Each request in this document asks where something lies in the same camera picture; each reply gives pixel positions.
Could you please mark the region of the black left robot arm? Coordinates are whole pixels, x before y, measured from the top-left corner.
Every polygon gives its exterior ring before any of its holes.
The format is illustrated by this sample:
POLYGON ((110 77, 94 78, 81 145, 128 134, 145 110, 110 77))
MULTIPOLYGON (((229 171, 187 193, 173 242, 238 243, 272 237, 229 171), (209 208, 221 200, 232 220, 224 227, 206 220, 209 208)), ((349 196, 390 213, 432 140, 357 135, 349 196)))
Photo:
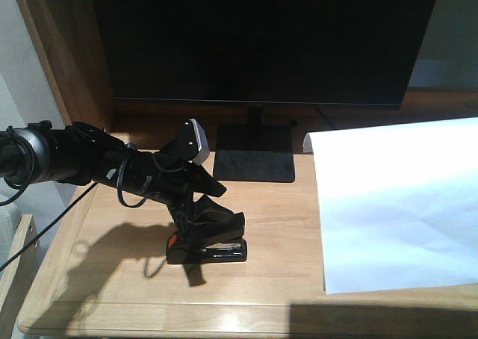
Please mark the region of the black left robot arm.
POLYGON ((116 190, 119 203, 139 208, 152 200, 167 206, 176 232, 172 246, 202 248, 224 240, 235 214, 214 202, 226 189, 203 167, 208 142, 189 119, 176 139, 157 152, 139 150, 85 122, 54 129, 48 121, 1 132, 1 178, 16 201, 32 184, 47 181, 116 190))

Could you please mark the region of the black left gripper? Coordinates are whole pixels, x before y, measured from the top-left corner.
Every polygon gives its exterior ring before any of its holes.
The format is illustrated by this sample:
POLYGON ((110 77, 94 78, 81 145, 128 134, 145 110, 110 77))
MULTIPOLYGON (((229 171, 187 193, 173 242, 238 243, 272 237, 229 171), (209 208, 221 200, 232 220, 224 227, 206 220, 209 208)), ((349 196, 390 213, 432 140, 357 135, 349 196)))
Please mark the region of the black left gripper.
POLYGON ((212 204, 206 196, 221 197, 226 187, 212 177, 204 167, 194 165, 193 156, 198 152, 174 150, 172 152, 146 152, 127 149, 124 152, 109 151, 104 154, 93 171, 93 180, 117 190, 120 204, 128 207, 124 193, 140 197, 135 207, 148 199, 167 205, 176 231, 168 242, 204 241, 207 225, 198 225, 200 213, 212 204), (188 171, 192 169, 192 185, 188 171), (203 193, 193 200, 193 190, 203 193))

